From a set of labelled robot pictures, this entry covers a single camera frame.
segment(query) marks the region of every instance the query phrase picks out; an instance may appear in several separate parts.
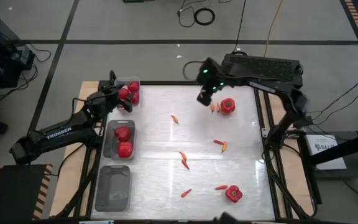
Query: red bell pepper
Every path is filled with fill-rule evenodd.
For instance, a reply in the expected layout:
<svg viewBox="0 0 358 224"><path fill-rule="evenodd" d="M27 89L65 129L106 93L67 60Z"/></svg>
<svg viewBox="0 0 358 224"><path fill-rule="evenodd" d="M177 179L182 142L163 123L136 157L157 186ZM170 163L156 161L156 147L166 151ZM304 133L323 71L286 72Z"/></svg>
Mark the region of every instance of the red bell pepper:
<svg viewBox="0 0 358 224"><path fill-rule="evenodd" d="M226 197L236 203L242 198L242 192L236 185L232 185L226 190Z"/></svg>
<svg viewBox="0 0 358 224"><path fill-rule="evenodd" d="M132 98L131 103L137 105L139 103L139 100L140 100L139 98L140 98L139 92L137 91L137 92L135 92L135 95Z"/></svg>
<svg viewBox="0 0 358 224"><path fill-rule="evenodd" d="M131 142L120 142L118 145L117 154L120 158L128 158L132 155L133 148Z"/></svg>
<svg viewBox="0 0 358 224"><path fill-rule="evenodd" d="M135 92L135 91L139 91L140 85L139 82L137 81L133 81L128 85L128 90L130 92Z"/></svg>
<svg viewBox="0 0 358 224"><path fill-rule="evenodd" d="M125 88L118 90L118 97L120 98L120 100L125 100L125 98L129 96L129 94L129 91Z"/></svg>
<svg viewBox="0 0 358 224"><path fill-rule="evenodd" d="M128 141L131 136L131 130L127 126L122 126L114 130L114 135L120 142Z"/></svg>
<svg viewBox="0 0 358 224"><path fill-rule="evenodd" d="M236 104L232 98L226 98L221 102L221 109L223 113L230 114L236 109Z"/></svg>

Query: gray floor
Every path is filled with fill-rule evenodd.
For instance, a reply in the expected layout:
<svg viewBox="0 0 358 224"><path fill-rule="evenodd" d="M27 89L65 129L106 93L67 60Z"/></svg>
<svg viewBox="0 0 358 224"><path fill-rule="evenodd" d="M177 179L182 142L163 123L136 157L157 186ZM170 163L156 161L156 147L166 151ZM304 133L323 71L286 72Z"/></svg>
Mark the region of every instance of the gray floor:
<svg viewBox="0 0 358 224"><path fill-rule="evenodd" d="M0 0L0 17L21 39L59 40L74 0ZM265 40L279 0L248 0L241 40ZM242 1L218 4L211 0L216 20L210 26L183 28L177 10L181 0L156 0L144 4L122 1L80 0L71 24L69 40L235 40ZM191 22L183 14L184 24ZM357 40L339 0L285 0L271 40ZM268 57L297 59L304 65L303 92L311 101L310 110L321 110L358 82L357 45L271 45ZM36 45L53 52L52 58L37 63L38 78L23 91L8 96L0 104L0 120L9 132L0 136L0 165L13 164L7 153L29 127L40 92L50 70L57 45ZM183 80L181 68L189 60L212 57L220 61L233 50L227 44L65 44L37 127L42 128L67 118L71 99L78 96L82 81L108 77L113 69L120 77L138 76L142 80ZM249 55L263 56L264 45L239 45ZM197 67L190 66L189 76ZM350 102L356 88L330 111ZM358 130L358 100L332 115L321 125L327 131ZM58 167L63 150L42 155L36 163ZM55 190L53 178L48 203ZM350 183L358 190L358 179ZM358 223L358 196L340 181L318 182L323 204L317 217L322 220Z"/></svg>

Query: orange chili pepper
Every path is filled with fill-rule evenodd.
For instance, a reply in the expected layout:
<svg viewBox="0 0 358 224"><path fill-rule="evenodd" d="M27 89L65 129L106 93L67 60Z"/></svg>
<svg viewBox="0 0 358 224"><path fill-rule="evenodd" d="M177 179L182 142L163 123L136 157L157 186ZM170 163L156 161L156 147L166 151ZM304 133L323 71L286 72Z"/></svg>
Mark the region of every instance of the orange chili pepper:
<svg viewBox="0 0 358 224"><path fill-rule="evenodd" d="M188 189L187 191L183 192L181 197L186 197L191 192L191 189Z"/></svg>
<svg viewBox="0 0 358 224"><path fill-rule="evenodd" d="M222 141L219 141L219 140L214 140L214 142L215 142L216 144L221 144L221 145L224 144Z"/></svg>
<svg viewBox="0 0 358 224"><path fill-rule="evenodd" d="M181 163L183 163L183 165L184 165L188 170L190 170L189 166L187 165L186 160L182 159L182 160L181 160Z"/></svg>
<svg viewBox="0 0 358 224"><path fill-rule="evenodd" d="M180 154L181 154L181 157L186 161L187 160L187 157L186 157L186 155L185 155L185 153L184 152L179 152Z"/></svg>
<svg viewBox="0 0 358 224"><path fill-rule="evenodd" d="M173 118L173 121L176 123L176 124L179 124L179 121L178 121L178 118L174 115L171 115L171 117Z"/></svg>
<svg viewBox="0 0 358 224"><path fill-rule="evenodd" d="M214 110L215 110L215 104L212 102L211 103L211 111L212 111L212 113L214 113Z"/></svg>
<svg viewBox="0 0 358 224"><path fill-rule="evenodd" d="M224 151L226 151L226 148L227 148L227 142L224 142L224 144L223 144L223 146L222 146L222 153L223 153Z"/></svg>
<svg viewBox="0 0 358 224"><path fill-rule="evenodd" d="M220 112L221 110L221 104L218 102L216 103L216 112Z"/></svg>

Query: yellow cable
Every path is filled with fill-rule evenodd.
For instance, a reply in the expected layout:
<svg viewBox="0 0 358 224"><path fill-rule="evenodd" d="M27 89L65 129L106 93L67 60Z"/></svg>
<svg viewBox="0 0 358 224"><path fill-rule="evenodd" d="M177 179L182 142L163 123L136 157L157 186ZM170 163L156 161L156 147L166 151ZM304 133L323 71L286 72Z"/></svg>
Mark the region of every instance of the yellow cable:
<svg viewBox="0 0 358 224"><path fill-rule="evenodd" d="M272 25L270 25L270 29L268 30L268 35L267 35L267 41L266 41L266 47L265 47L264 57L266 57L267 47L269 46L270 33L272 32L272 28L273 28L274 22L276 21L276 18L277 18L278 12L279 12L280 9L281 9L282 3L283 3L283 0L280 1L280 4L278 5L277 11L276 11L276 15L274 15Z"/></svg>

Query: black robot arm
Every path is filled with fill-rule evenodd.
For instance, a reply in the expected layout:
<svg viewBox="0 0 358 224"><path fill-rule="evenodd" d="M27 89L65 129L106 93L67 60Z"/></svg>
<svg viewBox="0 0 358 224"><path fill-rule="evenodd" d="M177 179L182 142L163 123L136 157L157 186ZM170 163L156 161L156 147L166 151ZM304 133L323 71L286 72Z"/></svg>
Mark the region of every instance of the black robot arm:
<svg viewBox="0 0 358 224"><path fill-rule="evenodd" d="M211 58L207 58L200 67L196 81L202 85L197 100L208 106L213 93L222 90L225 86L251 86L273 95L277 95L286 111L278 125L271 127L266 138L266 145L279 149L283 146L287 129L296 121L305 118L307 98L294 86L282 83L279 80L260 79L247 67L241 64L231 66L219 65Z"/></svg>
<svg viewBox="0 0 358 224"><path fill-rule="evenodd" d="M123 84L114 85L114 73L110 73L110 82L99 88L83 101L82 109L70 116L66 121L59 122L41 130L32 130L20 138L9 151L16 164L28 164L36 160L41 154L76 142L84 143L87 147L98 147L101 140L94 130L97 122L101 121L116 106L122 105L128 112L132 112L131 99L120 100L118 91Z"/></svg>

